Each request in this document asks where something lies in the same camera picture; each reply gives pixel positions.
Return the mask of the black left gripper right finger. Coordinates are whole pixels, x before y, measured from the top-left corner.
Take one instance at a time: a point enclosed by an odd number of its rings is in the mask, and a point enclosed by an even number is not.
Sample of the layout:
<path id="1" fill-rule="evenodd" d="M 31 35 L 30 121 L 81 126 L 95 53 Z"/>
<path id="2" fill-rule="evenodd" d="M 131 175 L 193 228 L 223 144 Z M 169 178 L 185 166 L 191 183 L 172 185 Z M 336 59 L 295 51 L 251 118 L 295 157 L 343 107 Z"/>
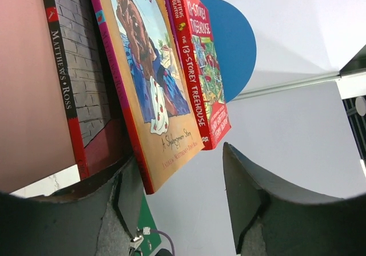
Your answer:
<path id="1" fill-rule="evenodd" d="M 295 185 L 223 145 L 239 255 L 364 255 L 365 195 L 337 198 Z"/>

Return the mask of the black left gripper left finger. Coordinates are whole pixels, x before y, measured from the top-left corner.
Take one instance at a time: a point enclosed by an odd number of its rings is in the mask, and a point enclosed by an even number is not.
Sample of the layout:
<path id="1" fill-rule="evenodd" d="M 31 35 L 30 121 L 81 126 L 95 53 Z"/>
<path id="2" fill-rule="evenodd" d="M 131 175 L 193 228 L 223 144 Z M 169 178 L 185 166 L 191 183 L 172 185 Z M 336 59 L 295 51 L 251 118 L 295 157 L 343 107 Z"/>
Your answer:
<path id="1" fill-rule="evenodd" d="M 124 158 L 49 196 L 1 194 L 2 255 L 128 255 L 144 187 Z"/>

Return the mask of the Hamlet picture book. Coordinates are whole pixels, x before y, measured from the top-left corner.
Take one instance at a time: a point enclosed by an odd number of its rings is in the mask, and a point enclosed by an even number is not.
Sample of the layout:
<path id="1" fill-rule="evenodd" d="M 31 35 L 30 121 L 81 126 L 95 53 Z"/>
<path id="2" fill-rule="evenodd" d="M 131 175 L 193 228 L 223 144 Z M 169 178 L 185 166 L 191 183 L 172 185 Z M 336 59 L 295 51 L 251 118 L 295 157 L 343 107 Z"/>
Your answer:
<path id="1" fill-rule="evenodd" d="M 43 0 L 81 179 L 132 152 L 91 0 Z"/>

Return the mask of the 13-Storey Treehouse red book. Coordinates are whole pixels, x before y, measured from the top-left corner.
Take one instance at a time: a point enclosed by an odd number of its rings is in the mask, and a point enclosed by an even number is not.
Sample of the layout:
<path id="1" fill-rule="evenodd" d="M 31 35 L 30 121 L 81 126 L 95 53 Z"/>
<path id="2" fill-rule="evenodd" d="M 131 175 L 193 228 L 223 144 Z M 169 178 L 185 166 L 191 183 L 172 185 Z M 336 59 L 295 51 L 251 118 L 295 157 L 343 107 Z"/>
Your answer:
<path id="1" fill-rule="evenodd" d="M 189 98 L 205 150 L 230 130 L 208 9 L 200 0 L 169 0 Z"/>

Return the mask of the Othello tan picture book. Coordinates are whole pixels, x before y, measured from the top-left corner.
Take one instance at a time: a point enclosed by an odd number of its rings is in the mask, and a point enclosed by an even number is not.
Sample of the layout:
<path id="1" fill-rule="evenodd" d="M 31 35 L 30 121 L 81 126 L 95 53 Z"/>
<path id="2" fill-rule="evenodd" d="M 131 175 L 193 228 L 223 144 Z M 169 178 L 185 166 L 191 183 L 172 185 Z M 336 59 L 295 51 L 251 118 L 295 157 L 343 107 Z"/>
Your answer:
<path id="1" fill-rule="evenodd" d="M 164 0 L 91 0 L 141 178 L 154 194 L 204 147 Z"/>

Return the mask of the Charlie Chocolate Factory book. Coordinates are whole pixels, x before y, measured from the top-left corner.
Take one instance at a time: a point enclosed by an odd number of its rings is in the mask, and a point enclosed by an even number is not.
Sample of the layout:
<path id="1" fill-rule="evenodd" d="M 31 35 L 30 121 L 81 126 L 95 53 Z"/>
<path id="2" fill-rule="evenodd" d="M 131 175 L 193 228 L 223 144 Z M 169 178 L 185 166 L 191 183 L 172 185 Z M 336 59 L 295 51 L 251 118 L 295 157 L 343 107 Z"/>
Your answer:
<path id="1" fill-rule="evenodd" d="M 171 9 L 171 6 L 170 6 L 170 1 L 169 0 L 164 0 L 164 3 L 165 3 L 165 7 L 166 7 L 166 10 L 167 10 L 167 13 L 168 13 L 168 18 L 169 18 L 169 23 L 170 23 L 170 27 L 171 27 L 171 30 L 172 30 L 173 38 L 174 38 L 176 46 L 178 47 L 178 39 L 177 39 L 176 30 L 175 30 L 175 27 L 174 27 L 174 20 L 173 20 L 172 9 Z"/>

